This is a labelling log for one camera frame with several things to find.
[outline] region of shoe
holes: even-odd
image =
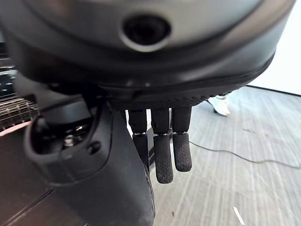
[[[207,102],[212,105],[215,113],[221,114],[223,116],[230,115],[230,111],[228,109],[227,96],[212,97],[209,98]]]

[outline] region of camera lens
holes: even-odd
[[[171,28],[168,22],[156,16],[137,16],[124,23],[124,34],[132,42],[149,46],[169,36]]]

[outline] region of baseboard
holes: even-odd
[[[296,96],[296,97],[301,97],[301,95],[299,95],[299,94],[288,93],[288,92],[279,91],[279,90],[276,90],[276,89],[269,89],[269,88],[258,87],[258,86],[252,86],[252,85],[246,85],[246,86],[247,86],[247,87],[256,88],[256,89],[263,89],[263,90],[273,91],[273,92],[277,92],[277,93],[283,93],[283,94],[287,94],[287,95],[292,95],[292,96]]]

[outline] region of white wall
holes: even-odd
[[[301,95],[301,0],[297,0],[270,67],[250,85]]]

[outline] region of black plastic casing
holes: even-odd
[[[42,154],[32,145],[33,122],[25,153],[59,195],[90,226],[151,226],[155,217],[148,172],[120,113],[105,106],[91,135],[73,147]],[[88,151],[99,142],[100,149]]]

